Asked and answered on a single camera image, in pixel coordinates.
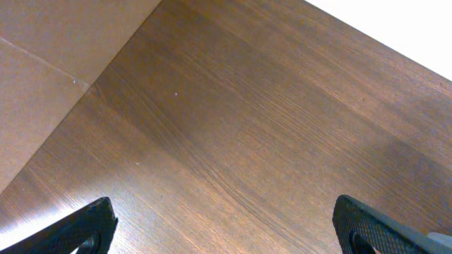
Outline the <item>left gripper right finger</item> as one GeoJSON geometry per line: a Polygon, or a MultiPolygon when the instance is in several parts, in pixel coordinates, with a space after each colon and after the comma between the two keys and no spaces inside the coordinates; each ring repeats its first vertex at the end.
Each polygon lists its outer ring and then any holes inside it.
{"type": "Polygon", "coordinates": [[[451,243],[425,236],[349,195],[338,196],[333,226],[342,252],[450,253],[451,243]]]}

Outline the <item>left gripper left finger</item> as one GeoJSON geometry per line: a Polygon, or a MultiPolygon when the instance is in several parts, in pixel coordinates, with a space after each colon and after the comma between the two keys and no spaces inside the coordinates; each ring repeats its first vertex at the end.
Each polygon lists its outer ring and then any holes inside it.
{"type": "Polygon", "coordinates": [[[102,197],[1,252],[107,253],[118,221],[111,200],[102,197]]]}

